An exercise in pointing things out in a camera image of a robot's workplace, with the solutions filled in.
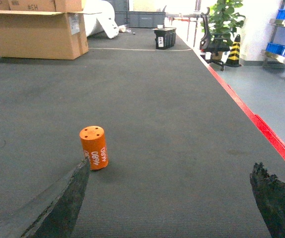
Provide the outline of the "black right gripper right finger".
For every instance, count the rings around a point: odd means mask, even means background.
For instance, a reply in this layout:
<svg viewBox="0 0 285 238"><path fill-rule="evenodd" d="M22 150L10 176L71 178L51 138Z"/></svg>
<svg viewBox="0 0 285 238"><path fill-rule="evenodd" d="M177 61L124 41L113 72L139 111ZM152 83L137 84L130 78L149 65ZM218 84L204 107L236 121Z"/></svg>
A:
<svg viewBox="0 0 285 238"><path fill-rule="evenodd" d="M271 237L285 238L285 182L269 174L263 163L255 163L250 184Z"/></svg>

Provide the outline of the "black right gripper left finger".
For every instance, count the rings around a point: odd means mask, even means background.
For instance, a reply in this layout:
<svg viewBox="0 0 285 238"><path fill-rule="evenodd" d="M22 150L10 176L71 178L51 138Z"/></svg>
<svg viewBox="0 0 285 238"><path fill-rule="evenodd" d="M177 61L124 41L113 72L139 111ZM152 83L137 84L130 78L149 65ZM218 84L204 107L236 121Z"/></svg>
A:
<svg viewBox="0 0 285 238"><path fill-rule="evenodd" d="M0 222L0 238L71 237L85 196L89 167L88 161L82 161Z"/></svg>

